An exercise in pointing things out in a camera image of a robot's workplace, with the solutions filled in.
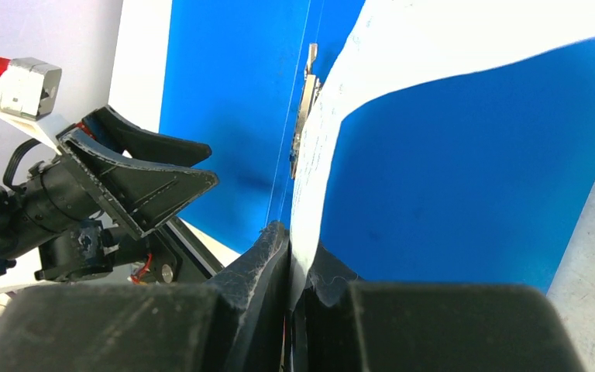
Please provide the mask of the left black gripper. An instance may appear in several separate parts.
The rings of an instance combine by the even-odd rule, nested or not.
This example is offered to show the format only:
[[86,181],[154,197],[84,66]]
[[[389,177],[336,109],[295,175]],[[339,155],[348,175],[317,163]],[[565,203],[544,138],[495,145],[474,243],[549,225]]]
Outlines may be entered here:
[[69,174],[134,239],[158,230],[218,184],[214,172],[196,168],[211,156],[209,145],[150,132],[109,105],[57,140]]

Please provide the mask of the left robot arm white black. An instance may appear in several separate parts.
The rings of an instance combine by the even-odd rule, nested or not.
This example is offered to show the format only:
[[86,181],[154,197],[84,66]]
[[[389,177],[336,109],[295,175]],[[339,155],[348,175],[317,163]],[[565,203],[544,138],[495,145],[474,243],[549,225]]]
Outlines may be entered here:
[[222,263],[179,217],[218,183],[198,169],[203,143],[142,129],[105,106],[58,137],[59,153],[13,184],[34,139],[13,152],[0,184],[0,316],[43,284],[101,279],[133,265],[134,284],[199,283]]

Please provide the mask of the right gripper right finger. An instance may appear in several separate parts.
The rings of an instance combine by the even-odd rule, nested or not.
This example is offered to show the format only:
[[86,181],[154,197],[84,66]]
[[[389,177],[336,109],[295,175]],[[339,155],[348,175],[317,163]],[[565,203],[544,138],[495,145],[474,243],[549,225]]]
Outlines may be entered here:
[[361,371],[349,284],[361,277],[319,244],[292,313],[293,371]]

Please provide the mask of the blue plastic folder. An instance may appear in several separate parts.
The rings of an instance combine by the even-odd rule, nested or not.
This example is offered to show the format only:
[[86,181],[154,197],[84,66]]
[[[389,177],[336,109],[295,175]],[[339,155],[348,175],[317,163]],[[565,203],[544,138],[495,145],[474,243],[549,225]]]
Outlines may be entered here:
[[[310,43],[321,89],[367,1],[175,1],[164,134],[218,186],[182,217],[243,252],[291,224]],[[369,280],[548,290],[595,180],[595,37],[394,91],[340,126],[319,239]]]

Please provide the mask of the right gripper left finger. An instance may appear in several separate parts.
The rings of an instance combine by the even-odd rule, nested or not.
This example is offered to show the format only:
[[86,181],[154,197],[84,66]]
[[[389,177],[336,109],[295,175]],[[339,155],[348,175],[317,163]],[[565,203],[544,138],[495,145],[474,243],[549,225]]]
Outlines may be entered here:
[[244,254],[206,281],[218,293],[210,370],[280,370],[290,258],[288,230],[273,221]]

